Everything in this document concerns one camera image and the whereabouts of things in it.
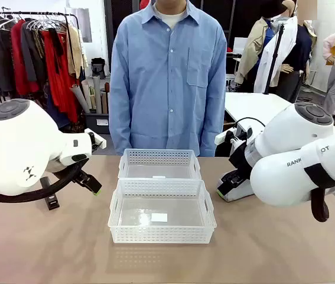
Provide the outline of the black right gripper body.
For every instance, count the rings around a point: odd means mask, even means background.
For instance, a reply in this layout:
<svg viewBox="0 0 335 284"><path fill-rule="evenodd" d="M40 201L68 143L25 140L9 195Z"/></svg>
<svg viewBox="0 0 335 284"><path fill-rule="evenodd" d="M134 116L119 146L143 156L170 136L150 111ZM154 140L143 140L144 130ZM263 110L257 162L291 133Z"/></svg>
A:
<svg viewBox="0 0 335 284"><path fill-rule="evenodd" d="M255 161L250 153L250 148L245 140L237 137L230 140L232 149L230 151L229 161L236 168L241 178L250 178L251 171Z"/></svg>

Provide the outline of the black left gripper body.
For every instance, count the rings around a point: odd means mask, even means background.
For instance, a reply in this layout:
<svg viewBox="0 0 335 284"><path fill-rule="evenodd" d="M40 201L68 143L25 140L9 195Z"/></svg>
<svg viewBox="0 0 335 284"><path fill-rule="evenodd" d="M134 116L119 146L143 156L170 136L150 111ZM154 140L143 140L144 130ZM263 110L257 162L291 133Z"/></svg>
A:
<svg viewBox="0 0 335 284"><path fill-rule="evenodd" d="M74 176L73 182L79 185L90 185L92 175L87 174L82 169L80 169Z"/></svg>

